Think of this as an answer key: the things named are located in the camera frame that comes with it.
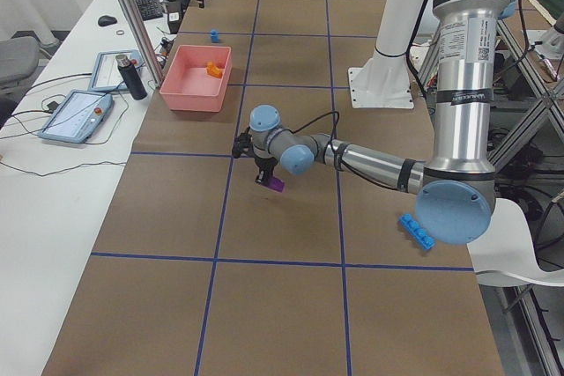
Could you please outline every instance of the computer mouse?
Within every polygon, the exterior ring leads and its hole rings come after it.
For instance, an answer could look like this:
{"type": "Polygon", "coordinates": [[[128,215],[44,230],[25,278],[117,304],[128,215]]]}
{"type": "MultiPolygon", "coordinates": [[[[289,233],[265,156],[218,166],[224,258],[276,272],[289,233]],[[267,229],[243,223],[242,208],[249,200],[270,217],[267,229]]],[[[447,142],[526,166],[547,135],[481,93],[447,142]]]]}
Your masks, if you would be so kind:
{"type": "Polygon", "coordinates": [[[98,18],[98,25],[99,26],[111,26],[112,24],[115,24],[117,22],[117,19],[115,19],[115,17],[110,17],[109,15],[102,15],[101,17],[98,18]]]}

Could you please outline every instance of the thermos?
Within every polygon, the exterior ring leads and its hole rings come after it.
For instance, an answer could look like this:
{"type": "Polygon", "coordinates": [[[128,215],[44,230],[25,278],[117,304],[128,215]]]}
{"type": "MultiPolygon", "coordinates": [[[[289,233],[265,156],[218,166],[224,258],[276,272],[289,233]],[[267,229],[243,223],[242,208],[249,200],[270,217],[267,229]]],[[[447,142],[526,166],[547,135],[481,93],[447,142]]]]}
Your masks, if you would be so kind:
{"type": "Polygon", "coordinates": [[[143,87],[137,69],[127,55],[117,55],[115,60],[117,61],[117,69],[120,71],[120,74],[122,74],[123,82],[127,85],[131,97],[135,100],[141,100],[147,97],[147,91],[143,87]]]}

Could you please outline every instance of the black keyboard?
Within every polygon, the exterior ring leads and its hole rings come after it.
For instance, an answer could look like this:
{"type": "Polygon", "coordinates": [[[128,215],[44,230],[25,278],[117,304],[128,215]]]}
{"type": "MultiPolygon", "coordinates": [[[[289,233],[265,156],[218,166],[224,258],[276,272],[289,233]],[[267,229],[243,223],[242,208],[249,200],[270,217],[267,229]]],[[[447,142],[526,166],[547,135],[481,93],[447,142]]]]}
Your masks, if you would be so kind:
{"type": "Polygon", "coordinates": [[[162,17],[162,8],[159,0],[135,0],[141,12],[143,21],[162,17]]]}

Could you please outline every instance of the pink plastic container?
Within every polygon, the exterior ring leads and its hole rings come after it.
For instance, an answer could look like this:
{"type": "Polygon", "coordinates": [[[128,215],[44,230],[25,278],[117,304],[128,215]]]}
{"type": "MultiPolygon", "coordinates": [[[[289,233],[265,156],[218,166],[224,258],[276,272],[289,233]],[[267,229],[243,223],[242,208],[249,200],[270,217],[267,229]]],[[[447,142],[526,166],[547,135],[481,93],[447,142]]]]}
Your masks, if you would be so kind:
{"type": "Polygon", "coordinates": [[[226,95],[231,67],[229,47],[180,46],[160,87],[160,95],[171,110],[218,112],[226,95]],[[215,63],[223,76],[208,75],[208,62],[215,63]]]}

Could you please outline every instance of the white desk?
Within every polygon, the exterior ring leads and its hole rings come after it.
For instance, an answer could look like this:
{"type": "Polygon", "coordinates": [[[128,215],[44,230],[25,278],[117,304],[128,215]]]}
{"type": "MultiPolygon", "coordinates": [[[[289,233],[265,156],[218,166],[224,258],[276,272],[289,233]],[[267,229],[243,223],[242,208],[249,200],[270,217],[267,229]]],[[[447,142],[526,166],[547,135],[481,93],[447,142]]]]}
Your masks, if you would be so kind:
{"type": "MultiPolygon", "coordinates": [[[[167,31],[166,16],[145,21],[145,26],[156,46],[163,35],[157,26],[167,31]]],[[[91,72],[100,51],[128,48],[136,48],[136,43],[117,0],[94,0],[37,82],[91,72]],[[118,23],[98,27],[98,17],[105,14],[117,17],[118,23]],[[116,34],[120,29],[124,35],[116,34]]],[[[147,86],[151,77],[146,69],[142,78],[147,86]]],[[[16,112],[41,108],[41,101],[54,94],[84,90],[88,81],[83,77],[42,85],[22,100],[16,112]]],[[[72,146],[19,136],[0,140],[3,162],[48,173],[81,163],[127,161],[151,95],[140,101],[129,94],[124,97],[130,109],[106,144],[72,146]]],[[[105,140],[124,108],[115,96],[114,110],[89,141],[105,140]]],[[[34,130],[48,115],[19,118],[34,130]]],[[[23,132],[14,122],[7,122],[0,137],[23,132]]],[[[39,178],[0,166],[0,375],[41,374],[122,170],[91,166],[39,178]]]]}

